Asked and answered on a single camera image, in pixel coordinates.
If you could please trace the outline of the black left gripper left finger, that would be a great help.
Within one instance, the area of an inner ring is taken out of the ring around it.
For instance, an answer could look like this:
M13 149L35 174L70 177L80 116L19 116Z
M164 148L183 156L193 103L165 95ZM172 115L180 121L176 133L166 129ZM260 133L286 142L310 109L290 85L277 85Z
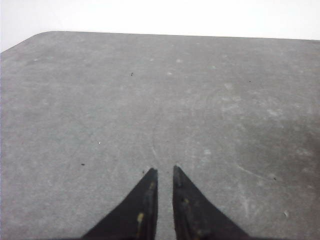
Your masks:
M83 240L154 240L158 219L158 171L150 168L124 200Z

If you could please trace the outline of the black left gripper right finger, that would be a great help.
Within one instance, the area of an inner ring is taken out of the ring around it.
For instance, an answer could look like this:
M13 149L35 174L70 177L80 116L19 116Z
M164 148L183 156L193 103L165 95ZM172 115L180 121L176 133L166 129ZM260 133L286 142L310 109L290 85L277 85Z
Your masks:
M173 168L172 207L178 240L247 240L250 236L216 208L183 170Z

